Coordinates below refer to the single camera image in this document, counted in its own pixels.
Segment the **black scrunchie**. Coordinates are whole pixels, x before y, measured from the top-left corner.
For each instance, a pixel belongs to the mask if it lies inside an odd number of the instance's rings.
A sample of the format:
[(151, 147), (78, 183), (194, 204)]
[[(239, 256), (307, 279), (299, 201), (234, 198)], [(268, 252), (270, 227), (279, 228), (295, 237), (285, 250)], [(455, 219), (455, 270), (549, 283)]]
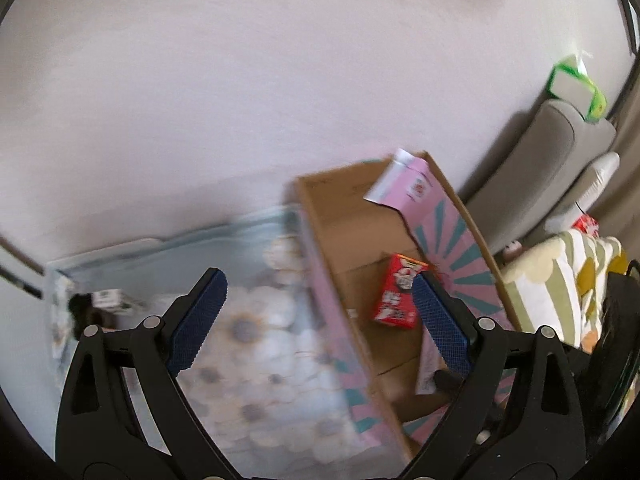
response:
[(100, 312), (93, 307), (90, 294), (71, 296), (68, 302), (68, 310), (72, 315), (74, 327), (78, 330), (84, 330), (91, 324), (99, 325), (101, 323)]

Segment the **small white printed carton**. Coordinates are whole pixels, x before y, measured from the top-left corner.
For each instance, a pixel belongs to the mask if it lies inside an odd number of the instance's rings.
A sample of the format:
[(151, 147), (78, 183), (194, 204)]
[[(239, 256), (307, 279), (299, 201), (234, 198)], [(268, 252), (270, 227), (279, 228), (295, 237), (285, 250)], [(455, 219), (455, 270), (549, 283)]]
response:
[(144, 310), (142, 301), (118, 288), (101, 289), (91, 293), (92, 306), (116, 315), (130, 315)]

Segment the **red snack packet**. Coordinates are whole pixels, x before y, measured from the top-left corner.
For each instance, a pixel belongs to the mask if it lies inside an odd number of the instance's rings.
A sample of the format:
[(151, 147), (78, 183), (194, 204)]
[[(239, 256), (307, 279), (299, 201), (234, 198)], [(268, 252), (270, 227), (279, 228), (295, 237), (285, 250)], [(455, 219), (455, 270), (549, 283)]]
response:
[(380, 324), (412, 330), (418, 322), (418, 311), (412, 299), (414, 278), (428, 269), (428, 264), (405, 255), (393, 254), (386, 269), (381, 296), (372, 320)]

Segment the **striped floral pillow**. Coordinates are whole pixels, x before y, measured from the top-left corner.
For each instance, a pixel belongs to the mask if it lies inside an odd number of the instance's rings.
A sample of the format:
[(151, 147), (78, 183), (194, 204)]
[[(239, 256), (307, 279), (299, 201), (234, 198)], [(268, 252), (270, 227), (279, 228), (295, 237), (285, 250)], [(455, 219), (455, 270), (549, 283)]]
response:
[(602, 335), (606, 282), (629, 260), (620, 241), (570, 229), (527, 249), (501, 270), (518, 326), (548, 325), (564, 344), (593, 352)]

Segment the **floral blue table mat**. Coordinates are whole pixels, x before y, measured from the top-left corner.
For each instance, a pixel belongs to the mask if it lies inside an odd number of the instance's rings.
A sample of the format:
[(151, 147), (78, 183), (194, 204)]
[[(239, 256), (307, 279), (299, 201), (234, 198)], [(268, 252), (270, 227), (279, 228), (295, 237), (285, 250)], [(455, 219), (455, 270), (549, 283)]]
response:
[(76, 294), (119, 289), (136, 303), (121, 328), (162, 314), (211, 266), (228, 298), (193, 364), (178, 375), (191, 408), (244, 477), (396, 476), (404, 456), (370, 398), (341, 377), (355, 369), (330, 347), (299, 244), (295, 208), (277, 208), (169, 242), (137, 242), (50, 263), (51, 351), (64, 377), (76, 342)]

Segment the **pink cardboard box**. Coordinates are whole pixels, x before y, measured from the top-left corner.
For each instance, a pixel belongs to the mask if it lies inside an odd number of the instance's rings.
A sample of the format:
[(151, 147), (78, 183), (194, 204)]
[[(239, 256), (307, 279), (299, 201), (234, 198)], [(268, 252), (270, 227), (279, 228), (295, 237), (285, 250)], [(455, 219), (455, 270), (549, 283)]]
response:
[(476, 316), (518, 327), (494, 257), (429, 154), (398, 151), (295, 183), (314, 301), (356, 430), (416, 455), (446, 408), (442, 367), (411, 296), (432, 271)]

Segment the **pink white paper packet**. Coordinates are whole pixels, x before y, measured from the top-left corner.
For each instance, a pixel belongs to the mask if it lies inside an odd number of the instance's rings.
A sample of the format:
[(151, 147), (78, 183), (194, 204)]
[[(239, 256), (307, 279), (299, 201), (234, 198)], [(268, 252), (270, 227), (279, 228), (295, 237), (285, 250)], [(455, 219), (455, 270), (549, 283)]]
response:
[(375, 205), (403, 211), (411, 204), (422, 203), (430, 194), (432, 185), (427, 174), (428, 163), (424, 158), (398, 148), (364, 199)]

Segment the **green tissue pack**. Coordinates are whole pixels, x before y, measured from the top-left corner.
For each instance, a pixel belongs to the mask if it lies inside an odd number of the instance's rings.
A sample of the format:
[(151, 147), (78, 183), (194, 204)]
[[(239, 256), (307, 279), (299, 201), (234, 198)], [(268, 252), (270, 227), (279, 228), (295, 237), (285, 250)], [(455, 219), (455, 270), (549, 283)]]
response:
[(584, 61), (574, 54), (553, 65), (547, 91), (574, 107), (586, 122), (598, 122), (608, 106), (608, 100), (590, 78)]

